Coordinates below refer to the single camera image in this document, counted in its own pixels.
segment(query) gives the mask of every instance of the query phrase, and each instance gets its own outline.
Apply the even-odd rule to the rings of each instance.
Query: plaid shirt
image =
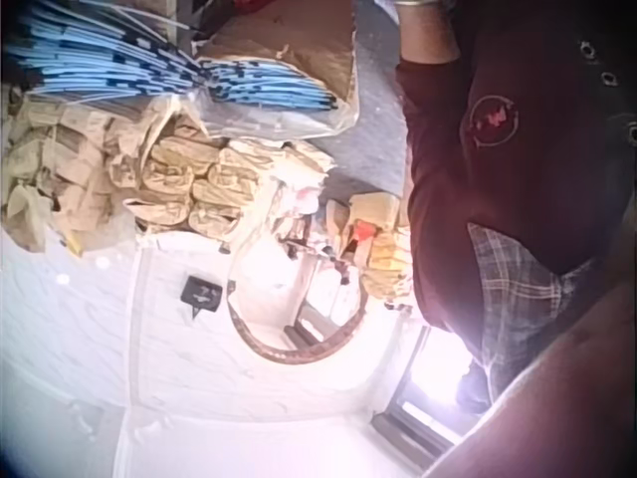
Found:
[[[483,366],[495,401],[552,340],[557,318],[591,269],[592,260],[557,276],[522,244],[469,224],[485,304]]]

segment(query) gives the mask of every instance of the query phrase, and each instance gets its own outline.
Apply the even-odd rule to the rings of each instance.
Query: circular logo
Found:
[[[518,131],[520,115],[511,100],[495,95],[480,98],[471,109],[469,133],[477,147],[497,146]]]

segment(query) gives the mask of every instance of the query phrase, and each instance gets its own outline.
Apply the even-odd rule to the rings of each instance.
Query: bracelet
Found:
[[[394,5],[401,7],[420,7],[440,3],[440,0],[394,0]]]

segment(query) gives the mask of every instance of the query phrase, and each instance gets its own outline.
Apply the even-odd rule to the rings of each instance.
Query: stack of blue files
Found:
[[[18,18],[3,50],[39,74],[31,93],[80,95],[75,103],[184,94],[206,85],[199,64],[139,16],[176,23],[107,1],[38,0]]]
[[[321,83],[269,60],[204,62],[216,102],[286,110],[328,111],[336,98]]]

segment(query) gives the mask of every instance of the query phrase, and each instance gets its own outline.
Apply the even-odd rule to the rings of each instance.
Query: maroon shirt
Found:
[[[468,4],[461,60],[403,60],[397,74],[416,298],[430,324],[479,357],[483,298],[467,224],[517,239],[555,274],[604,254],[634,184],[635,116],[572,12]]]

